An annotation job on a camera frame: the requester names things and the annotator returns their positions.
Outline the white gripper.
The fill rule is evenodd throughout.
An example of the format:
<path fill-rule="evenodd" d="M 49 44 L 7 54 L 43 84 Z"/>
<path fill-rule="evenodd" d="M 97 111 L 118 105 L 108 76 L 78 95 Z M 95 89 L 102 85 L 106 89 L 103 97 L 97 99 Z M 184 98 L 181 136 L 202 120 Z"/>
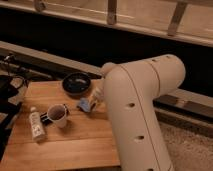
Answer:
<path fill-rule="evenodd" d="M 90 108 L 95 109 L 103 101 L 104 101 L 103 85 L 99 84 L 92 90 L 92 93 L 90 95 L 90 99 L 89 99 Z"/>

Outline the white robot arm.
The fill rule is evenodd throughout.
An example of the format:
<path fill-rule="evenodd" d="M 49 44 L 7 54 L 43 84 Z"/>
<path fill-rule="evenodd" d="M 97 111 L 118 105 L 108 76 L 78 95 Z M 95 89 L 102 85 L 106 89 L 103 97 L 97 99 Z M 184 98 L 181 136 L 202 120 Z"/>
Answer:
<path fill-rule="evenodd" d="M 122 171 L 175 171 L 153 100 L 176 90 L 186 74 L 171 54 L 101 68 L 104 102 Z"/>

